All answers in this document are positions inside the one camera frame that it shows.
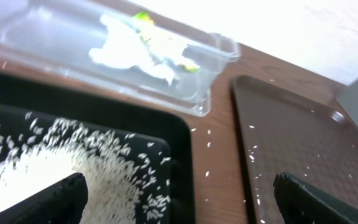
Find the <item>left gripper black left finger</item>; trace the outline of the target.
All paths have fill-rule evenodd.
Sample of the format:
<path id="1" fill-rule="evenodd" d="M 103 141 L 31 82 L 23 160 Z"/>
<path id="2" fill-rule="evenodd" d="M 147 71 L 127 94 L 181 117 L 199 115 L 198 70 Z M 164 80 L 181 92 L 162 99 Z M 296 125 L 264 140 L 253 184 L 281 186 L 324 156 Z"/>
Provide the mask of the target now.
<path id="1" fill-rule="evenodd" d="M 0 212 L 0 224 L 79 224 L 88 202 L 85 176 L 69 175 Z"/>

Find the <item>white tissue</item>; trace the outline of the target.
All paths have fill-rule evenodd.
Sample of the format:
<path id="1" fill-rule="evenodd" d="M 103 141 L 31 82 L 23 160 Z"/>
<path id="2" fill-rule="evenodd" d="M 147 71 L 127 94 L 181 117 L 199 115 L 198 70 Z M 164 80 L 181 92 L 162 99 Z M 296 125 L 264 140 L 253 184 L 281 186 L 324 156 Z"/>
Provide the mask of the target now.
<path id="1" fill-rule="evenodd" d="M 123 21 L 103 14 L 99 21 L 106 26 L 108 36 L 102 47 L 89 50 L 94 63 L 120 70 L 135 67 L 169 85 L 177 78 L 176 70 L 184 71 L 169 62 L 159 62 L 149 53 L 135 30 L 133 18 Z"/>

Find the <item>yellow green snack wrapper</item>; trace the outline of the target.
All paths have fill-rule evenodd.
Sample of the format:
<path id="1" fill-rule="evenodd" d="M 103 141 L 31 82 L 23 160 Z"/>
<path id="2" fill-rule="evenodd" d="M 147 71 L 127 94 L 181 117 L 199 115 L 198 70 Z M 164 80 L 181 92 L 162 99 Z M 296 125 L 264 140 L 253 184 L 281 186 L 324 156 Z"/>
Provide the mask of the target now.
<path id="1" fill-rule="evenodd" d="M 139 12 L 132 18 L 140 39 L 149 53 L 159 62 L 169 62 L 188 73 L 197 73 L 199 71 L 201 67 L 192 59 L 183 55 L 183 52 L 188 47 L 186 41 L 158 28 L 148 12 Z"/>

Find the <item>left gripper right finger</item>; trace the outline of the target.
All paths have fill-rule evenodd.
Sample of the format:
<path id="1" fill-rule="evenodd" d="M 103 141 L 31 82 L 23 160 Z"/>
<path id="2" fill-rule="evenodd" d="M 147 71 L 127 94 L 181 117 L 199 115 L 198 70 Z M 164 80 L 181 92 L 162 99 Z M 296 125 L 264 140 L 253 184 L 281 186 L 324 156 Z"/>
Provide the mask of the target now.
<path id="1" fill-rule="evenodd" d="M 285 224 L 358 224 L 358 209 L 291 173 L 276 175 L 273 188 Z"/>

